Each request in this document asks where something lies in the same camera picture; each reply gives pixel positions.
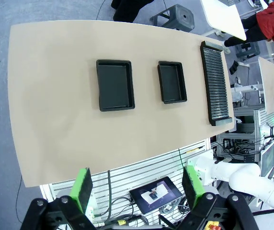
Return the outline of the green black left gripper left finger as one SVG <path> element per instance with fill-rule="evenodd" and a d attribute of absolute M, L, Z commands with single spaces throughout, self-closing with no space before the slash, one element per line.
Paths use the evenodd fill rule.
<path fill-rule="evenodd" d="M 52 202 L 32 200 L 21 225 L 22 230 L 57 230 L 67 225 L 72 230 L 95 230 L 85 212 L 93 188 L 89 168 L 81 169 L 69 195 Z"/>

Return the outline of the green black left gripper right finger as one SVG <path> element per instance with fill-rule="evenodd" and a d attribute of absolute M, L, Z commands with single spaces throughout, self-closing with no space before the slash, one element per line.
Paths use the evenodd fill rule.
<path fill-rule="evenodd" d="M 203 230 L 209 221 L 217 221 L 224 230 L 257 230 L 259 227 L 242 194 L 227 198 L 205 192 L 193 166 L 183 169 L 182 187 L 190 212 L 177 230 Z"/>

